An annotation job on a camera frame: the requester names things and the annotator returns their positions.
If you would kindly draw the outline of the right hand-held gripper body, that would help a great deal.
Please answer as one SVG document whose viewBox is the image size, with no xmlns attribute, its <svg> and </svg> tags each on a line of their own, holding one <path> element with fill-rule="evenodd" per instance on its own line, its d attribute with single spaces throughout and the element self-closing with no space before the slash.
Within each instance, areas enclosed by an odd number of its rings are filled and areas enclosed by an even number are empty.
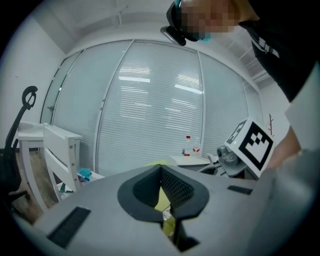
<svg viewBox="0 0 320 256">
<path fill-rule="evenodd" d="M 273 150 L 273 139 L 252 118 L 247 118 L 217 148 L 218 162 L 229 177 L 246 171 L 253 179 L 259 179 Z"/>
</svg>

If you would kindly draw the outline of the clear plastic bottle red label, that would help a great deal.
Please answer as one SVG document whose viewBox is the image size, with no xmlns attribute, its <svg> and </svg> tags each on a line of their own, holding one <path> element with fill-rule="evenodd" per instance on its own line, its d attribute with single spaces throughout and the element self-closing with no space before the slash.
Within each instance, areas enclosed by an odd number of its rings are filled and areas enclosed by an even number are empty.
<svg viewBox="0 0 320 256">
<path fill-rule="evenodd" d="M 201 155 L 201 140 L 199 137 L 196 137 L 194 140 L 192 153 L 197 156 Z"/>
<path fill-rule="evenodd" d="M 191 145 L 191 137 L 187 135 L 185 137 L 185 144 L 182 149 L 182 154 L 184 157 L 189 157 L 192 152 L 192 145 Z"/>
</svg>

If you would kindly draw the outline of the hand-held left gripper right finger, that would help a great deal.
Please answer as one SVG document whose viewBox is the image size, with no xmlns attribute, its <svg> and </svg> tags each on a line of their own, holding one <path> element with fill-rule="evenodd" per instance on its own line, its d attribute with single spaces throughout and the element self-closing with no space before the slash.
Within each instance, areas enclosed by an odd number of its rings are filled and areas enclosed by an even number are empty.
<svg viewBox="0 0 320 256">
<path fill-rule="evenodd" d="M 254 232 L 265 208 L 265 176 L 259 180 L 209 175 L 161 166 L 162 185 L 174 180 L 187 201 L 174 210 L 173 245 L 163 239 L 160 256 L 255 256 Z"/>
</svg>

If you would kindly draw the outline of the person's black clothing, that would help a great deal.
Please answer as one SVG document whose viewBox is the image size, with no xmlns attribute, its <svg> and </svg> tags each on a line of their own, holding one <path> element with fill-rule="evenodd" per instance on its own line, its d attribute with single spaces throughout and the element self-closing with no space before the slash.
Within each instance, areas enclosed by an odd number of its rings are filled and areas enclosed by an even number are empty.
<svg viewBox="0 0 320 256">
<path fill-rule="evenodd" d="M 320 62 L 320 0 L 248 0 L 259 17 L 242 21 L 255 57 L 291 102 Z"/>
</svg>

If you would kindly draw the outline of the person's right forearm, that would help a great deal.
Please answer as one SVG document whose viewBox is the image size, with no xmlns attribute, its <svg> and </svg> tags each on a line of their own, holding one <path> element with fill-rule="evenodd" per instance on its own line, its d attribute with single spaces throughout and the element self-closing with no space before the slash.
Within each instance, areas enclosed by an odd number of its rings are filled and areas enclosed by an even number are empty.
<svg viewBox="0 0 320 256">
<path fill-rule="evenodd" d="M 298 138 L 290 126 L 286 136 L 274 148 L 266 169 L 269 170 L 280 167 L 286 159 L 296 155 L 300 150 L 301 146 Z"/>
</svg>

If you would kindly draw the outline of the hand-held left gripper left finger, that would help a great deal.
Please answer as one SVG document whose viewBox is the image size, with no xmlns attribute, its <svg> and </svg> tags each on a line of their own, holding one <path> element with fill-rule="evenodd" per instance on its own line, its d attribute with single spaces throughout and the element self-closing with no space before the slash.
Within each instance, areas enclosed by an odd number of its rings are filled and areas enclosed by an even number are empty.
<svg viewBox="0 0 320 256">
<path fill-rule="evenodd" d="M 146 166 L 90 182 L 35 223 L 69 256 L 179 256 L 155 209 L 161 166 Z"/>
</svg>

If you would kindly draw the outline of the white side desk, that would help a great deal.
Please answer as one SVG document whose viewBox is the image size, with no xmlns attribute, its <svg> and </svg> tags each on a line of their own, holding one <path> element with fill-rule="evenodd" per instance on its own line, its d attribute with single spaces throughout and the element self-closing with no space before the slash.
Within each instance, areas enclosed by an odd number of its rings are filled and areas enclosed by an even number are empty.
<svg viewBox="0 0 320 256">
<path fill-rule="evenodd" d="M 60 192 L 62 184 L 72 192 L 76 192 L 81 187 L 78 178 L 81 138 L 80 135 L 60 127 L 44 125 L 44 157 L 58 201 L 63 200 Z"/>
</svg>

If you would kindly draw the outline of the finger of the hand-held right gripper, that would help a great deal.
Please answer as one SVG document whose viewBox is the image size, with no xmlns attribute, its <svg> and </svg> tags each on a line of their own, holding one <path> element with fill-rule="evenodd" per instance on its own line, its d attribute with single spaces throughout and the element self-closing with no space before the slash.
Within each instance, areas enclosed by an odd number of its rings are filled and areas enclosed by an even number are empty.
<svg viewBox="0 0 320 256">
<path fill-rule="evenodd" d="M 226 171 L 223 169 L 220 163 L 209 164 L 203 168 L 201 168 L 199 173 L 212 175 L 212 176 L 223 176 L 226 174 Z"/>
</svg>

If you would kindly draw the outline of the teal fabric item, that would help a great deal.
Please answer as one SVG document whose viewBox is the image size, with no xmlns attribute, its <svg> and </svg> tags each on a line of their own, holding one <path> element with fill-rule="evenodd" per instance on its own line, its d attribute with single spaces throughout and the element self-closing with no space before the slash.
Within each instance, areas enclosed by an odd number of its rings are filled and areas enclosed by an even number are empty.
<svg viewBox="0 0 320 256">
<path fill-rule="evenodd" d="M 92 178 L 92 172 L 87 168 L 79 168 L 77 170 L 77 175 L 81 182 L 89 182 Z"/>
</svg>

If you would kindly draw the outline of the black office chair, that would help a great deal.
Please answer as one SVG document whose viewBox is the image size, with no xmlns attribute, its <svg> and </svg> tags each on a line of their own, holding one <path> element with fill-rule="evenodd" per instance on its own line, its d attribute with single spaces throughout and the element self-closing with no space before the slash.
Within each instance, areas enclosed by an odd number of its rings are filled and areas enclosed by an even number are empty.
<svg viewBox="0 0 320 256">
<path fill-rule="evenodd" d="M 19 140 L 14 139 L 14 137 L 24 113 L 35 105 L 35 102 L 30 103 L 27 96 L 30 95 L 30 98 L 35 100 L 37 91 L 38 88 L 36 86 L 29 86 L 23 91 L 22 107 L 8 132 L 3 154 L 0 155 L 0 196 L 3 198 L 3 201 L 9 210 L 26 221 L 29 221 L 29 218 L 12 205 L 14 201 L 21 197 L 25 197 L 26 200 L 31 199 L 26 190 L 18 192 L 22 177 L 16 158 L 16 149 Z"/>
</svg>

